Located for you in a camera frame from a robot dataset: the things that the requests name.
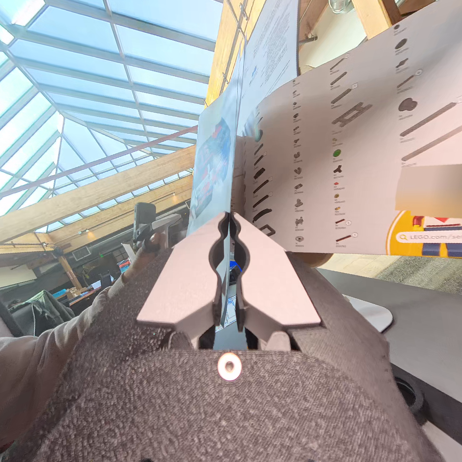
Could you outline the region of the person's left forearm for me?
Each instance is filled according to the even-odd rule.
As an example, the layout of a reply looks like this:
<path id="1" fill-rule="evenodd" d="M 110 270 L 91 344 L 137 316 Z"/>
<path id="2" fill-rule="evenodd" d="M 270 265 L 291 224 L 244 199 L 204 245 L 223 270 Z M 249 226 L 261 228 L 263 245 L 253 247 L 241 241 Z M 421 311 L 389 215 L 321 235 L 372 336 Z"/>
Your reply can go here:
<path id="1" fill-rule="evenodd" d="M 39 336 L 0 340 L 0 445 L 24 434 L 40 416 L 61 373 L 84 333 L 139 270 L 132 264 L 110 288 L 104 289 L 79 316 Z"/>

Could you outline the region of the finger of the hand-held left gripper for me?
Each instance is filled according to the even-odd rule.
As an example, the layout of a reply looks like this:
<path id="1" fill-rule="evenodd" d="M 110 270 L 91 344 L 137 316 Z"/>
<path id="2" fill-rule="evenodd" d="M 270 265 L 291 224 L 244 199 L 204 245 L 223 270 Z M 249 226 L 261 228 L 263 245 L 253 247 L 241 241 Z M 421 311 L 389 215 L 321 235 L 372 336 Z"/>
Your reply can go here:
<path id="1" fill-rule="evenodd" d="M 159 218 L 152 222 L 153 231 L 167 231 L 170 226 L 176 225 L 182 221 L 182 215 L 180 214 L 170 214 L 166 217 Z"/>

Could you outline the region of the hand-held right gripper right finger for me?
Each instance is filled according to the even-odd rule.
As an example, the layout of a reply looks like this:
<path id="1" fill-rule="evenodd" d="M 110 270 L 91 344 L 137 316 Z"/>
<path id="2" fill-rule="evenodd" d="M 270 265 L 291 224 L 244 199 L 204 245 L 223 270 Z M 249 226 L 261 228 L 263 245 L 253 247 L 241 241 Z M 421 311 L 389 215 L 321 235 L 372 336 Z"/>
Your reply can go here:
<path id="1" fill-rule="evenodd" d="M 269 342 L 275 332 L 321 325 L 300 277 L 283 247 L 238 213 L 231 214 L 234 257 L 241 268 L 236 282 L 236 322 Z"/>

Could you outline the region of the green jacket on chair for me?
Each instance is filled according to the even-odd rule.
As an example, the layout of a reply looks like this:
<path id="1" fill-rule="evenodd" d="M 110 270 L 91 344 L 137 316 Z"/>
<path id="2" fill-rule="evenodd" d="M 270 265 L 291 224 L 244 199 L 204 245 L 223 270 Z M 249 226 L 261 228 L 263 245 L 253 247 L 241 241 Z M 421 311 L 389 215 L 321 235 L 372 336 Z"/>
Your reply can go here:
<path id="1" fill-rule="evenodd" d="M 59 302 L 48 291 L 41 291 L 24 302 L 11 301 L 7 309 L 19 327 L 21 336 L 38 337 L 76 316 L 72 309 Z"/>

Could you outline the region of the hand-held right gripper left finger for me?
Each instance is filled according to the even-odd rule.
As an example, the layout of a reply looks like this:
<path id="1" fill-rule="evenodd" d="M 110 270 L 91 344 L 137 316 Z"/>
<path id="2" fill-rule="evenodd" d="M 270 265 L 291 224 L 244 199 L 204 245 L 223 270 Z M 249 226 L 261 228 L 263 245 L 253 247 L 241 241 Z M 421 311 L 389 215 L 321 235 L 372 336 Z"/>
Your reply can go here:
<path id="1" fill-rule="evenodd" d="M 219 324 L 229 212 L 219 212 L 176 244 L 136 321 L 143 326 L 182 332 L 199 341 Z"/>

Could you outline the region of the toy car instruction booklet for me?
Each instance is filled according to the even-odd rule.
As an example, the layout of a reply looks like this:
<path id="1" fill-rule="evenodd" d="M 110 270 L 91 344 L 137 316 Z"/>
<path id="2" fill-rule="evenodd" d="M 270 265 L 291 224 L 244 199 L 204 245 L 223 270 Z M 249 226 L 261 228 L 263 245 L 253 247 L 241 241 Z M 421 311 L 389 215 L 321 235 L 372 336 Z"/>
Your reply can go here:
<path id="1" fill-rule="evenodd" d="M 188 234 L 232 209 L 276 249 L 461 259 L 461 1 L 273 90 L 248 46 L 199 116 Z"/>

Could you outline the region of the person's left hand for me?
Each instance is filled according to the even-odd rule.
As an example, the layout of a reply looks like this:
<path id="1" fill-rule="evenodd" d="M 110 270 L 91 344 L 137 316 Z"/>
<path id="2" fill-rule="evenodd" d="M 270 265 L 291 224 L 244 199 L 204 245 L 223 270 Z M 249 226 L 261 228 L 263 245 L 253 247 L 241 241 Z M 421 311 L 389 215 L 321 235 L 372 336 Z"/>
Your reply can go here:
<path id="1" fill-rule="evenodd" d="M 163 250 L 168 242 L 168 238 L 164 232 L 156 232 L 143 239 L 141 249 L 145 253 L 157 254 Z"/>

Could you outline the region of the black rubber toy tire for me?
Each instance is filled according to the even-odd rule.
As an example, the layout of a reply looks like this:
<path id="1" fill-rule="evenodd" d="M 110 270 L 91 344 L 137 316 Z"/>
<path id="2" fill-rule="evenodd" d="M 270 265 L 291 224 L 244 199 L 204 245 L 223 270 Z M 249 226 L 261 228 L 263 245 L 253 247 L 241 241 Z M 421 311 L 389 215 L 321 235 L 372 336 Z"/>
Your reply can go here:
<path id="1" fill-rule="evenodd" d="M 401 373 L 394 373 L 394 380 L 409 411 L 420 426 L 428 421 L 428 403 L 424 391 L 416 379 Z"/>

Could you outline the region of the printed white task sheet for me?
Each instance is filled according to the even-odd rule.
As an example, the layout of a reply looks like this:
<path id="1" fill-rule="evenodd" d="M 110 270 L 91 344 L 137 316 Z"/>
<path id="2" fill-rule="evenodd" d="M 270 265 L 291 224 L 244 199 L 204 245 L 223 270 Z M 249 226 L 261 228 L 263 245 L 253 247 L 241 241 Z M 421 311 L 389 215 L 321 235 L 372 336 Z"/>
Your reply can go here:
<path id="1" fill-rule="evenodd" d="M 265 1 L 245 51 L 238 131 L 258 104 L 298 75 L 297 0 Z"/>

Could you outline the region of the white metal book stand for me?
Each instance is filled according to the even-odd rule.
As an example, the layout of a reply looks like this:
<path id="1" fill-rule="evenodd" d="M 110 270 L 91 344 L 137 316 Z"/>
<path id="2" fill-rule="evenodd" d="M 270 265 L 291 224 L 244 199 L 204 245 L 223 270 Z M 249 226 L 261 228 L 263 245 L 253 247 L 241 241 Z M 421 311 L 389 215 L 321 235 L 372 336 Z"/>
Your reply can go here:
<path id="1" fill-rule="evenodd" d="M 343 295 L 352 307 L 378 332 L 384 332 L 393 322 L 393 315 L 387 308 L 355 297 Z"/>

